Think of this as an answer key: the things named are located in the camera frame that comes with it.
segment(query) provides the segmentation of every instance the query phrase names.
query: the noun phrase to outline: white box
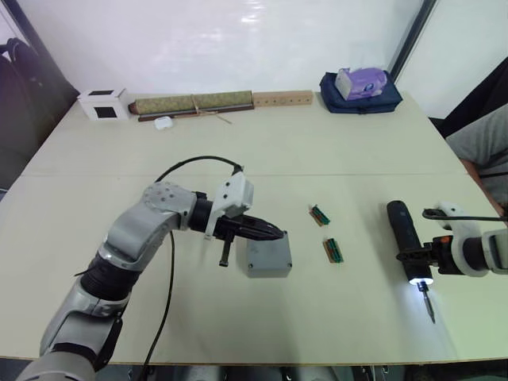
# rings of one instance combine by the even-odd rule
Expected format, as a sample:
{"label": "white box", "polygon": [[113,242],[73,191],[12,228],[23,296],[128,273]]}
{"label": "white box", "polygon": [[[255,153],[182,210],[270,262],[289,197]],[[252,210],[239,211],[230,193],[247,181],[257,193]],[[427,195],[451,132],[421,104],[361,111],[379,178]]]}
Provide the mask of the white box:
{"label": "white box", "polygon": [[86,115],[92,121],[129,119],[129,94],[121,90],[88,90],[78,97]]}

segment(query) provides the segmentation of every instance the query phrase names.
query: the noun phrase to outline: screwdriver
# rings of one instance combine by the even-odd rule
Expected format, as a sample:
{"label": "screwdriver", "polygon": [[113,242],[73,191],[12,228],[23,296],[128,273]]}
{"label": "screwdriver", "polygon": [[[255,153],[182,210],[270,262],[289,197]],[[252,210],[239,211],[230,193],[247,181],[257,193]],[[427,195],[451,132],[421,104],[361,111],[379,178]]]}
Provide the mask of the screwdriver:
{"label": "screwdriver", "polygon": [[418,282],[418,290],[423,293],[423,300],[425,302],[425,307],[427,308],[427,314],[429,314],[432,319],[432,323],[436,324],[436,318],[434,317],[434,308],[432,308],[432,303],[430,302],[429,296],[427,295],[427,291],[429,287],[425,282]]}
{"label": "screwdriver", "polygon": [[[414,229],[413,219],[411,218],[406,204],[402,201],[389,202],[387,205],[387,212],[391,228],[395,234],[398,250],[403,252],[405,250],[421,248],[420,240]],[[404,267],[409,283],[417,286],[418,290],[423,293],[427,314],[429,314],[432,323],[436,324],[434,309],[427,295],[429,284],[432,284],[434,281],[432,273],[430,272],[430,267],[427,265],[407,264],[404,262],[402,262],[402,266]]]}

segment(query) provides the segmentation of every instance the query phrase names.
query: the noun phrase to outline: tissue box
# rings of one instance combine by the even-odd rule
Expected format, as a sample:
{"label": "tissue box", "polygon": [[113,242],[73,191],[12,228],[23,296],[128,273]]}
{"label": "tissue box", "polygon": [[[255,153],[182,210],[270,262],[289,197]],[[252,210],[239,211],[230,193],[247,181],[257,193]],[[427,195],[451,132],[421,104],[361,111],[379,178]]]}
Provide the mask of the tissue box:
{"label": "tissue box", "polygon": [[355,71],[340,69],[335,79],[335,87],[346,101],[380,95],[386,84],[386,75],[376,67]]}

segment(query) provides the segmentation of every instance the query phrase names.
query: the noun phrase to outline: light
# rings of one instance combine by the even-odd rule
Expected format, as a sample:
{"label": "light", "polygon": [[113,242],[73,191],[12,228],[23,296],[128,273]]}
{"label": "light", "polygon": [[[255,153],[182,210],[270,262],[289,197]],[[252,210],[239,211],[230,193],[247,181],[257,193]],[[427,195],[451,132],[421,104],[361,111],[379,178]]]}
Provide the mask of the light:
{"label": "light", "polygon": [[434,283],[434,279],[432,279],[432,278],[412,278],[410,280],[410,284],[412,284],[413,286],[417,286],[420,282],[425,282],[427,284],[427,286],[429,286],[432,283]]}

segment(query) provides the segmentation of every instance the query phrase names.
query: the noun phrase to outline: black cable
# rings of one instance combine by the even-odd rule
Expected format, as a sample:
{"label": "black cable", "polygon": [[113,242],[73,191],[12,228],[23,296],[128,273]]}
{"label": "black cable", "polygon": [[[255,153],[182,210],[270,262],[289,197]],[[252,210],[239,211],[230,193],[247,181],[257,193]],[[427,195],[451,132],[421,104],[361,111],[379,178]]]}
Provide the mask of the black cable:
{"label": "black cable", "polygon": [[159,340],[160,334],[162,333],[162,330],[164,328],[167,313],[169,312],[169,305],[171,304],[171,295],[173,294],[173,278],[175,277],[175,238],[173,237],[173,232],[171,231],[169,232],[169,237],[171,238],[171,275],[169,278],[169,291],[167,293],[166,308],[164,309],[164,315],[162,317],[162,321],[160,322],[159,329],[157,330],[157,334],[153,339],[152,345],[150,346],[150,350],[146,355],[146,359],[144,359],[141,373],[137,376],[137,381],[145,380],[144,376],[148,369],[148,363],[152,358],[153,350],[156,348],[157,341]]}
{"label": "black cable", "polygon": [[435,209],[424,209],[423,218],[438,221],[508,221],[508,217],[474,217],[474,216],[444,216],[437,214]]}
{"label": "black cable", "polygon": [[168,168],[162,175],[159,176],[159,178],[157,178],[156,183],[158,183],[159,181],[162,181],[162,179],[164,177],[169,175],[175,169],[183,167],[187,163],[191,163],[193,161],[198,161],[198,160],[217,160],[217,161],[222,161],[224,163],[233,165],[233,168],[234,168],[233,173],[237,173],[239,171],[242,171],[242,166],[241,165],[239,165],[238,163],[235,163],[234,161],[225,159],[224,157],[220,157],[220,156],[208,156],[208,155],[207,156],[196,156],[196,157],[191,157],[190,159],[187,159],[187,160],[184,160],[184,161],[180,161],[179,163],[177,163],[177,164],[173,165],[172,167]]}
{"label": "black cable", "polygon": [[[190,159],[180,161],[179,163],[173,165],[172,167],[169,167],[162,175],[160,175],[156,183],[161,181],[164,177],[169,175],[174,170],[184,166],[187,163],[191,163],[193,161],[198,160],[218,160],[222,161],[227,164],[233,165],[233,173],[236,173],[238,171],[242,171],[242,166],[238,163],[235,163],[234,161],[225,159],[224,157],[220,156],[196,156],[191,157]],[[171,295],[173,294],[173,279],[175,278],[175,238],[173,237],[173,232],[169,232],[169,237],[171,238],[171,275],[169,279],[169,291],[167,293],[167,301],[166,301],[166,307],[164,309],[164,315],[162,317],[162,321],[160,322],[159,329],[157,330],[157,334],[155,338],[153,339],[152,345],[150,346],[150,349],[148,350],[148,354],[146,355],[146,359],[144,359],[143,367],[141,368],[140,374],[137,376],[137,381],[145,380],[145,373],[148,369],[148,364],[150,363],[150,359],[152,358],[153,351],[157,345],[157,341],[159,340],[160,334],[162,333],[162,330],[164,329],[164,324],[167,319],[167,314],[169,312],[169,306],[171,304]]]}

